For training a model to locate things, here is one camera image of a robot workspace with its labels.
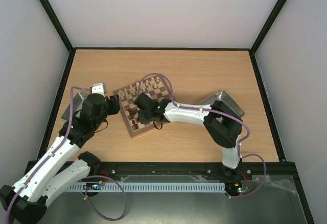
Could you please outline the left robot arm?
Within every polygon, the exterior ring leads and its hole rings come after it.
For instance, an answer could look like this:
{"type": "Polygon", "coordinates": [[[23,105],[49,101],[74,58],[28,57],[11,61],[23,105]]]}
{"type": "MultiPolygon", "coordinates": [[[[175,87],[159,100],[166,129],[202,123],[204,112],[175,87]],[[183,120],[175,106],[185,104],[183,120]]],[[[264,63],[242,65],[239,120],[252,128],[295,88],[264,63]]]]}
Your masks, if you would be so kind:
{"type": "Polygon", "coordinates": [[[59,131],[51,148],[13,186],[1,187],[1,204],[6,210],[5,222],[10,218],[20,223],[38,223],[49,205],[70,185],[96,175],[100,159],[90,152],[80,154],[69,167],[61,171],[65,162],[75,154],[106,121],[107,116],[120,111],[119,97],[92,93],[73,110],[69,105],[69,119],[59,131]]]}

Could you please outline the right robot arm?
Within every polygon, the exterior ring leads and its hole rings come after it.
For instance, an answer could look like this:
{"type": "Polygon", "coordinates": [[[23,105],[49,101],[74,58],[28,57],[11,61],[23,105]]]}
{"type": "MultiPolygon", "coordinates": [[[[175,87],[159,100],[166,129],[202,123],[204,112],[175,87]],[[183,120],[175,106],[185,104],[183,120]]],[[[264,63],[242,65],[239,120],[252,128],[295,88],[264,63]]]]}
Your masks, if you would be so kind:
{"type": "Polygon", "coordinates": [[[211,105],[182,104],[171,99],[157,102],[142,93],[133,104],[142,124],[184,122],[205,127],[213,141],[222,147],[223,174],[229,179],[240,174],[239,139],[243,121],[222,101],[216,100],[211,105]]]}

